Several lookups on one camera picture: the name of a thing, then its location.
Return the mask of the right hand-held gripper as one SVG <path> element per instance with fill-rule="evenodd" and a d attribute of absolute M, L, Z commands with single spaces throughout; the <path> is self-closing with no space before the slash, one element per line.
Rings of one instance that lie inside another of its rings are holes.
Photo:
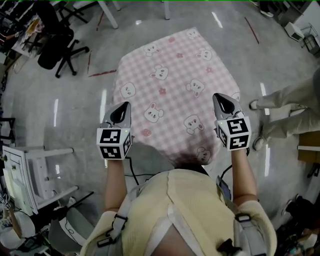
<path fill-rule="evenodd" d="M 249 117 L 239 112 L 239 102 L 223 93 L 215 93 L 212 100 L 217 119 L 216 133 L 223 146 L 228 151 L 248 148 L 252 135 L 251 124 Z"/>

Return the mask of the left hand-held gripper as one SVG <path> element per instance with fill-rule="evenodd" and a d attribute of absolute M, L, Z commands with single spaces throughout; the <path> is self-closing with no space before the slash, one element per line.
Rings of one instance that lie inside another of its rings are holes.
<path fill-rule="evenodd" d="M 106 111 L 103 122 L 109 127 L 97 129 L 96 145 L 105 160 L 124 160 L 132 146 L 131 103 L 118 103 Z"/>

